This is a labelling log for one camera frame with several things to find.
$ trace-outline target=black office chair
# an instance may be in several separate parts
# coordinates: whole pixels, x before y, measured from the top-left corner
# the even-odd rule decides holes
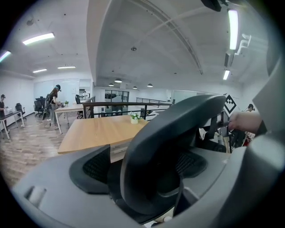
[[[23,110],[22,110],[22,105],[21,105],[20,103],[17,103],[16,106],[15,106],[15,109],[16,109],[17,111],[22,111],[22,116],[23,116],[23,118],[24,118],[24,119],[27,119],[26,117],[24,117],[24,114],[26,113],[26,112],[25,112],[25,107],[23,108],[23,109],[24,109],[24,111],[23,111]]]
[[[44,113],[41,101],[35,100],[34,103],[35,103],[34,110],[35,110],[35,112],[37,112],[37,114],[35,114],[35,116],[39,115],[39,117],[40,117]]]
[[[80,96],[78,94],[75,95],[75,101],[76,101],[76,104],[80,105]],[[77,119],[82,119],[83,118],[83,111],[78,111],[77,112]]]

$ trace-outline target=glass partition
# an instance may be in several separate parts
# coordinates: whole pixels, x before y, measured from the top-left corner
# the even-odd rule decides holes
[[[129,92],[119,90],[105,90],[105,101],[106,102],[128,102]],[[118,113],[121,111],[128,111],[127,106],[105,106],[105,112],[112,112],[107,116],[114,115],[127,115],[127,113]]]

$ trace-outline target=metal desk leg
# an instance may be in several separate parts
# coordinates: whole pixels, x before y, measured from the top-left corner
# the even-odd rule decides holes
[[[0,124],[3,123],[3,121],[0,121]],[[2,134],[2,130],[0,129],[0,134]],[[3,138],[4,138],[4,134],[2,134]]]
[[[24,124],[24,120],[23,120],[23,115],[22,115],[22,112],[20,112],[21,114],[21,119],[22,119],[22,124],[23,124],[23,127],[25,127],[25,124]]]
[[[67,116],[67,112],[66,112],[65,114],[66,114],[67,123],[69,124],[69,121],[68,121],[68,116]]]
[[[4,121],[2,121],[2,123],[3,123],[3,127],[4,127],[4,129],[5,129],[7,138],[10,139],[9,134],[8,134],[8,131],[7,131],[7,128],[6,128],[5,124],[4,124]]]
[[[17,123],[16,115],[14,115],[14,119],[15,119],[16,126],[19,127]]]
[[[59,124],[59,120],[58,120],[57,112],[55,112],[55,117],[56,117],[56,119],[57,119],[57,126],[58,126],[58,129],[59,129],[59,132],[62,134],[62,131],[61,131],[61,125]]]

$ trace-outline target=human arm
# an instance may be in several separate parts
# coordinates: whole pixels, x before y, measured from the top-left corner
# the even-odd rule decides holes
[[[53,97],[53,102],[57,105],[60,105],[60,102],[57,101],[57,98],[56,97]]]
[[[256,134],[262,122],[259,114],[251,112],[235,112],[231,115],[228,124],[229,130],[239,129]]]

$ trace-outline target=wooden desk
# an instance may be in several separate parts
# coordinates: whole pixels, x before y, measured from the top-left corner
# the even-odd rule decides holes
[[[21,119],[22,119],[22,125],[23,125],[23,127],[25,127],[24,120],[23,120],[23,115],[22,115],[22,111],[15,111],[15,112],[9,113],[8,115],[5,115],[5,116],[3,116],[3,117],[0,117],[0,123],[2,122],[3,128],[5,129],[5,132],[6,132],[6,135],[7,135],[7,138],[8,138],[8,139],[10,139],[10,137],[9,137],[8,130],[7,130],[6,126],[5,126],[4,121],[5,121],[6,119],[8,119],[9,117],[14,116],[16,126],[18,127],[18,123],[17,123],[17,119],[16,119],[16,115],[18,115],[18,114],[20,114],[20,117],[21,117]]]
[[[66,133],[58,153],[66,154],[78,150],[116,145],[130,141],[148,122],[140,119],[130,123],[130,116],[77,119]]]
[[[64,108],[58,108],[55,110],[55,117],[57,119],[57,126],[58,126],[58,129],[59,129],[59,132],[62,134],[62,131],[61,131],[61,125],[59,124],[59,120],[58,120],[58,113],[67,113],[67,112],[78,112],[78,111],[83,111],[83,105],[80,104],[80,105],[73,105],[71,107],[64,107]]]

